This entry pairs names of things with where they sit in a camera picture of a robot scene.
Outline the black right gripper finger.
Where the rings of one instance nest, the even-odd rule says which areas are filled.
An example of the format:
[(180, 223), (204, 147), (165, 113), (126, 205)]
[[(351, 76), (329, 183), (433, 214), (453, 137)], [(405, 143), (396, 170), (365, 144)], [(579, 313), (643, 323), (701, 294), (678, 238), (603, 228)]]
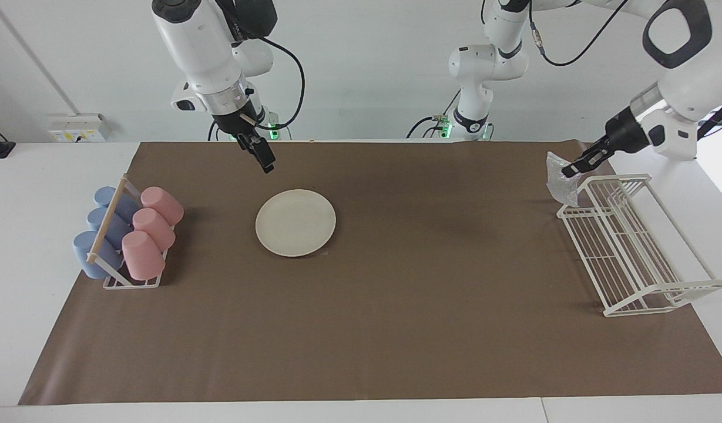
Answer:
[(245, 150), (245, 152), (249, 152), (251, 155), (253, 155), (256, 158), (256, 160), (258, 162), (261, 161), (261, 158), (260, 158), (261, 137), (259, 135), (238, 134), (237, 142), (240, 145), (242, 150)]
[(264, 174), (269, 174), (274, 170), (276, 158), (266, 139), (254, 137), (251, 140), (251, 152), (260, 164)]

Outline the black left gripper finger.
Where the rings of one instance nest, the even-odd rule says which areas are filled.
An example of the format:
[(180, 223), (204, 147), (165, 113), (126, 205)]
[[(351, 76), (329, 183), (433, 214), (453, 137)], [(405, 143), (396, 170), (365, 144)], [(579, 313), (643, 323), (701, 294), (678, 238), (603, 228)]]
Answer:
[(584, 150), (581, 156), (583, 155), (602, 155), (603, 164), (612, 156), (612, 150), (610, 150), (607, 140), (597, 140), (597, 142), (594, 142)]
[(571, 179), (571, 177), (578, 176), (579, 174), (594, 171), (600, 164), (602, 164), (602, 155), (583, 155), (563, 167), (562, 174), (564, 177)]

